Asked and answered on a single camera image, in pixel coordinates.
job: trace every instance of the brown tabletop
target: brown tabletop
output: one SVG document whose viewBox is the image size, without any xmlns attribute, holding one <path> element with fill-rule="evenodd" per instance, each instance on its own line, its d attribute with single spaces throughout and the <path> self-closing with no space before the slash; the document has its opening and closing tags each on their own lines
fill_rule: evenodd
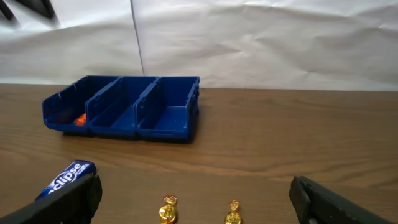
<svg viewBox="0 0 398 224">
<path fill-rule="evenodd" d="M 74 159 L 93 161 L 103 199 L 93 223 L 298 223 L 288 191 L 305 175 L 398 222 L 398 93 L 201 89 L 192 144 L 64 136 L 44 126 L 51 85 L 0 85 L 0 216 L 33 199 Z"/>
</svg>

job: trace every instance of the orange object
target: orange object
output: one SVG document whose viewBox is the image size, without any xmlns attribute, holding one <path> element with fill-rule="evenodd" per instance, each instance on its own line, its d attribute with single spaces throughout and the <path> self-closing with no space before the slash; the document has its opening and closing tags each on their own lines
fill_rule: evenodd
<svg viewBox="0 0 398 224">
<path fill-rule="evenodd" d="M 82 114 L 78 119 L 75 120 L 75 125 L 84 126 L 86 123 L 86 113 Z"/>
</svg>

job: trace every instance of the gold wrapped candy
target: gold wrapped candy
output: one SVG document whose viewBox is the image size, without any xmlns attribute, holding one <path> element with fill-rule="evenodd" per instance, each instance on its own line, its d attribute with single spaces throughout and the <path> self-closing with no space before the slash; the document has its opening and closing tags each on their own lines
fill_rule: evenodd
<svg viewBox="0 0 398 224">
<path fill-rule="evenodd" d="M 166 205 L 159 210 L 160 220 L 162 224 L 173 224 L 177 221 L 177 197 L 166 195 L 163 201 L 166 202 Z"/>
<path fill-rule="evenodd" d="M 241 224 L 242 219 L 241 215 L 238 212 L 240 203 L 238 201 L 233 200 L 229 207 L 231 207 L 231 211 L 227 214 L 224 220 L 224 224 Z"/>
</svg>

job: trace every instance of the blue container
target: blue container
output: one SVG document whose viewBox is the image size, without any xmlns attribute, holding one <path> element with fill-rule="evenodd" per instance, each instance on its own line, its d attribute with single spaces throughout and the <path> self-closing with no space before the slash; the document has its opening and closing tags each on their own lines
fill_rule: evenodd
<svg viewBox="0 0 398 224">
<path fill-rule="evenodd" d="M 189 140 L 198 96 L 199 77 L 87 76 L 44 100 L 44 124 L 69 133 Z M 85 125 L 75 125 L 84 113 Z"/>
<path fill-rule="evenodd" d="M 76 126 L 74 121 L 82 114 L 87 113 L 86 102 L 117 78 L 88 75 L 45 99 L 43 102 L 44 124 L 48 128 L 58 131 L 88 133 L 87 122 L 84 126 Z"/>
</svg>

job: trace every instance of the white backdrop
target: white backdrop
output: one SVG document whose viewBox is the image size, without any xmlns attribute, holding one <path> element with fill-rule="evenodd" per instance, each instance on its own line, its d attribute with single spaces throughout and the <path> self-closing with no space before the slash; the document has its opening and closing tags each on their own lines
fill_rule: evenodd
<svg viewBox="0 0 398 224">
<path fill-rule="evenodd" d="M 198 75 L 207 87 L 398 90 L 398 1 L 133 1 L 146 75 Z M 142 74 L 129 0 L 52 2 L 62 29 L 17 13 L 19 30 L 0 25 L 0 82 Z"/>
</svg>

